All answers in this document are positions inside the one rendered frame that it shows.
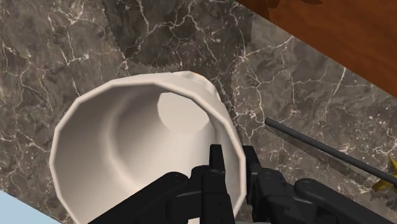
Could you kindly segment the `white cup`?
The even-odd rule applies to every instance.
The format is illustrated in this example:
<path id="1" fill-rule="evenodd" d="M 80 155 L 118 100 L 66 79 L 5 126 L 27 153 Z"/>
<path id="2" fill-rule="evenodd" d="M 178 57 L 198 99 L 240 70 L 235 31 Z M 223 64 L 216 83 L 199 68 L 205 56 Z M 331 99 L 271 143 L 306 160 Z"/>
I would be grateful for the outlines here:
<path id="1" fill-rule="evenodd" d="M 191 71 L 118 78 L 79 96 L 55 128 L 57 197 L 88 224 L 170 171 L 189 175 L 220 144 L 233 211 L 246 196 L 245 155 L 215 86 Z"/>

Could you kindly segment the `brown wooden furniture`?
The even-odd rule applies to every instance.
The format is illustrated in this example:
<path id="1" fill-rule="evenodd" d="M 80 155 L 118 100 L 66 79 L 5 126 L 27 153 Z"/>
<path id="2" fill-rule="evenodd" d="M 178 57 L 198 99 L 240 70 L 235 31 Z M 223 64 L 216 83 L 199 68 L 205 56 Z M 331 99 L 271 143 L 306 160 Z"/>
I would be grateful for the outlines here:
<path id="1" fill-rule="evenodd" d="M 397 97 L 397 0 L 236 0 Z"/>

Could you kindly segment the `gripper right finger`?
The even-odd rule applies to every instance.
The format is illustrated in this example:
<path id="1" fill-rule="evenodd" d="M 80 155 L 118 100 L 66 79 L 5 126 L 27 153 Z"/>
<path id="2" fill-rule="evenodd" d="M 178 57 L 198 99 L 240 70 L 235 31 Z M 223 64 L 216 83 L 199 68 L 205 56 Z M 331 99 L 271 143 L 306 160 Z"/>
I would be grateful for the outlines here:
<path id="1" fill-rule="evenodd" d="M 271 224 L 393 224 L 385 217 L 315 179 L 288 183 L 282 173 L 260 165 L 252 146 L 246 156 L 247 195 L 254 222 Z"/>

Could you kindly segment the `grey rod with yellow end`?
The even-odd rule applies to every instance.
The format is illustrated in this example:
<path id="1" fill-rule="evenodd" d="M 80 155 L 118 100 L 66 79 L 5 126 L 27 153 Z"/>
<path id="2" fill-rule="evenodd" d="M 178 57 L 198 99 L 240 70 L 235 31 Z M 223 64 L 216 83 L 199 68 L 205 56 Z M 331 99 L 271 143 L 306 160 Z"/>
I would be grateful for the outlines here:
<path id="1" fill-rule="evenodd" d="M 353 158 L 345 153 L 342 153 L 341 151 L 336 150 L 335 148 L 332 148 L 331 146 L 328 146 L 322 142 L 319 142 L 309 136 L 306 136 L 305 134 L 302 134 L 301 132 L 298 132 L 294 129 L 291 129 L 271 118 L 266 118 L 265 119 L 265 124 L 278 130 L 281 131 L 303 143 L 306 143 L 310 146 L 313 146 L 333 157 L 336 157 L 340 160 L 343 160 L 344 162 L 347 162 L 350 165 L 353 165 L 367 173 L 370 173 L 376 177 L 378 177 L 380 180 L 383 180 L 383 182 L 389 183 L 395 190 L 397 190 L 397 178 L 393 177 L 392 175 L 385 173 L 381 170 L 378 170 L 369 164 L 366 164 L 356 158 Z"/>

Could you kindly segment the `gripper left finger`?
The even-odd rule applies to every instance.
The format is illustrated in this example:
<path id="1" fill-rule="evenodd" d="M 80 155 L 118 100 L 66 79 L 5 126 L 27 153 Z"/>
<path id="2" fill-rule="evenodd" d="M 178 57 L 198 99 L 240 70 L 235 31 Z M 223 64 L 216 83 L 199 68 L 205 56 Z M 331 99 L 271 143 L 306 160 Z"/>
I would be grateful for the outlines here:
<path id="1" fill-rule="evenodd" d="M 225 184 L 222 147 L 210 146 L 209 165 L 187 177 L 168 172 L 89 224 L 235 224 Z"/>

